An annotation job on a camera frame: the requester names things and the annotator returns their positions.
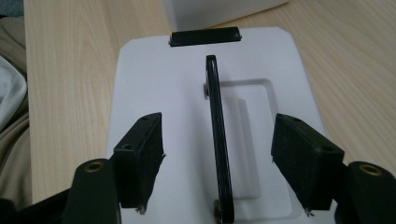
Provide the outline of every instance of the white box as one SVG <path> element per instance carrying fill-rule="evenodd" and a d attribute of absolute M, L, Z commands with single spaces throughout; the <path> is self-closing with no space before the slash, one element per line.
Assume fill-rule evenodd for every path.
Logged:
<path fill-rule="evenodd" d="M 208 28 L 235 20 L 288 0 L 159 0 L 171 31 Z"/>

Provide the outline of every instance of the black plastic tab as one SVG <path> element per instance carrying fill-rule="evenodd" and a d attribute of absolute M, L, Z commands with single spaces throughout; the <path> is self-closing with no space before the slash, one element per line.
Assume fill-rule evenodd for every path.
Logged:
<path fill-rule="evenodd" d="M 306 212 L 329 210 L 344 151 L 300 119 L 277 114 L 273 160 Z"/>
<path fill-rule="evenodd" d="M 162 121 L 161 113 L 140 118 L 114 148 L 111 160 L 122 208 L 146 212 L 164 157 Z"/>
<path fill-rule="evenodd" d="M 219 188 L 219 221 L 233 223 L 233 190 L 228 163 L 218 66 L 215 55 L 206 56 L 206 93 L 209 93 Z"/>
<path fill-rule="evenodd" d="M 182 31 L 172 33 L 169 45 L 183 47 L 192 45 L 218 44 L 241 41 L 238 27 L 209 30 Z"/>

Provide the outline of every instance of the wood grain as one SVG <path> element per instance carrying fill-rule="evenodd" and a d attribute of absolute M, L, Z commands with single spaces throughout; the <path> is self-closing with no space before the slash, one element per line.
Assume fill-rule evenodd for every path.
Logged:
<path fill-rule="evenodd" d="M 105 156 L 120 47 L 169 35 L 155 0 L 25 1 L 34 201 Z M 346 162 L 396 174 L 396 3 L 290 0 L 220 26 L 290 32 L 328 136 Z"/>

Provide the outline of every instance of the beige fabric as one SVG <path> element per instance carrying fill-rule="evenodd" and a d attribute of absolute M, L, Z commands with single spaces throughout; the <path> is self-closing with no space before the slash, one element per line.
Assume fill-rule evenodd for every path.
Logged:
<path fill-rule="evenodd" d="M 17 209 L 32 203 L 29 115 L 26 113 L 0 133 L 0 198 Z"/>
<path fill-rule="evenodd" d="M 0 20 L 0 55 L 26 78 L 24 20 Z M 19 109 L 0 132 L 0 198 L 14 202 L 17 209 L 32 204 L 29 113 L 27 94 Z"/>

